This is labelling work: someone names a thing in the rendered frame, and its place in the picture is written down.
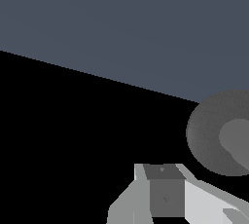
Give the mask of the grey round plate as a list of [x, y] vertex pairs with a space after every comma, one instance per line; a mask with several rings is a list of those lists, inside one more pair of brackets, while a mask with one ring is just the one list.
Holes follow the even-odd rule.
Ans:
[[234, 119], [249, 120], [249, 91], [226, 90], [203, 100], [187, 126], [188, 144], [194, 157], [208, 170], [225, 176], [249, 175], [220, 142], [220, 130]]

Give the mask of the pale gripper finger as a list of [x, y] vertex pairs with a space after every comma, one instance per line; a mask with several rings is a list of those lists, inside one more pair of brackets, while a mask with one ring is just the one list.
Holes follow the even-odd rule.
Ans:
[[137, 165], [107, 224], [249, 224], [249, 205], [198, 182], [182, 165]]

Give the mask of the light grey faucet part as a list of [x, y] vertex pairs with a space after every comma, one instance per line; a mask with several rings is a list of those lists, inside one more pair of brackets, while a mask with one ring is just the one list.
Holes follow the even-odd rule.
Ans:
[[225, 123], [220, 130], [219, 138], [232, 157], [249, 169], [249, 121], [235, 119]]

